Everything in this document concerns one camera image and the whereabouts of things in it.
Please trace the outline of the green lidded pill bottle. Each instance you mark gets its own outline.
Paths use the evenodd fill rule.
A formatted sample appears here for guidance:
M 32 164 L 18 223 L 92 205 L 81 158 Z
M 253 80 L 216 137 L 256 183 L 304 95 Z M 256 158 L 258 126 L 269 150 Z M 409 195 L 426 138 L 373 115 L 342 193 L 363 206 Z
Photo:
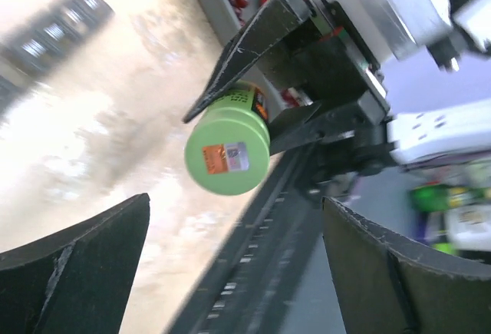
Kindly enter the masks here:
M 210 105 L 193 128 L 185 164 L 202 188 L 235 196 L 258 186 L 269 170 L 267 100 L 253 83 L 238 81 Z

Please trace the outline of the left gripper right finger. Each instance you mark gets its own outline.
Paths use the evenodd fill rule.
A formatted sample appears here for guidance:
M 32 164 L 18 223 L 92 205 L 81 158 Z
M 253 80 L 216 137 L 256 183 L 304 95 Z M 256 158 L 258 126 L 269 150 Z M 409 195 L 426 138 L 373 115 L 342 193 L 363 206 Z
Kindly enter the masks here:
M 325 249 L 348 333 L 488 333 L 490 267 L 322 201 Z

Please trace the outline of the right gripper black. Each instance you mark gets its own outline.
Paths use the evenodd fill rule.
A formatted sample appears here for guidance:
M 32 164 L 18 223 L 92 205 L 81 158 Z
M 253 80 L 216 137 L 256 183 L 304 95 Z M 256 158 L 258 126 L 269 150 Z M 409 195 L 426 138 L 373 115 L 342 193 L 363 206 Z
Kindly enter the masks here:
M 395 142 L 388 133 L 392 116 L 381 66 L 338 2 L 306 2 L 267 0 L 223 48 L 206 88 L 183 123 L 222 97 L 282 41 L 270 55 L 283 60 L 264 72 L 312 103 L 285 109 L 271 122 L 269 153 L 320 147 L 327 166 L 318 168 L 316 180 L 349 172 L 379 174 L 395 165 L 390 154 Z M 315 28 L 314 37 L 301 41 L 299 48 L 289 47 L 287 38 L 305 24 L 313 25 L 308 30 Z

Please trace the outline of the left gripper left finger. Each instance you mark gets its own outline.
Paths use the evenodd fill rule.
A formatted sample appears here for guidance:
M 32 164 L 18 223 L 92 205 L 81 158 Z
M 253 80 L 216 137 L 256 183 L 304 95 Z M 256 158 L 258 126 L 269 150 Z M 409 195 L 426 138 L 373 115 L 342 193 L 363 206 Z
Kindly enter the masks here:
M 3 333 L 117 333 L 150 221 L 137 194 L 1 254 Z

